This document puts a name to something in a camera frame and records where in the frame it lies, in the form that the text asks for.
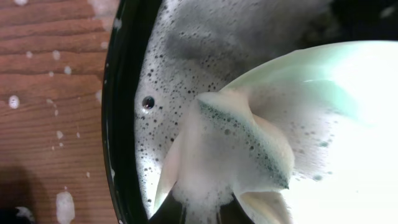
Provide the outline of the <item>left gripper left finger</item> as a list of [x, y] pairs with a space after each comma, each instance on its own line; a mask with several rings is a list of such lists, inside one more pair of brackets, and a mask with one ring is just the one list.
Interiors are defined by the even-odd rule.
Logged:
[[164, 202], [149, 219], [148, 224], [184, 224], [186, 209], [182, 203], [174, 199], [171, 191]]

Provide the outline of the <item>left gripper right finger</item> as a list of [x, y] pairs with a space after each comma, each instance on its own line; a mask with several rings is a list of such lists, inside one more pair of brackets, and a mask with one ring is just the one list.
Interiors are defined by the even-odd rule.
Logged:
[[246, 215], [236, 197], [230, 203], [222, 205], [219, 212], [220, 224], [254, 224]]

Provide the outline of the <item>green yellow sponge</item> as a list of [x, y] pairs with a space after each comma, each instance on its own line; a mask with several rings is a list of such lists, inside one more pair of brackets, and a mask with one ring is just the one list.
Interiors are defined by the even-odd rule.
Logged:
[[187, 223], [216, 223], [221, 208], [236, 200], [254, 223], [290, 223], [282, 191], [293, 168], [287, 138], [251, 112], [246, 96], [202, 93], [164, 159], [154, 208], [172, 196], [185, 208]]

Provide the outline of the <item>mint green plate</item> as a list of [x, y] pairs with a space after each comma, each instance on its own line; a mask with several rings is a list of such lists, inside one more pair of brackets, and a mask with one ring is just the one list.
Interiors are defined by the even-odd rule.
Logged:
[[295, 155], [271, 207], [288, 223], [397, 222], [397, 42], [296, 50], [227, 84]]

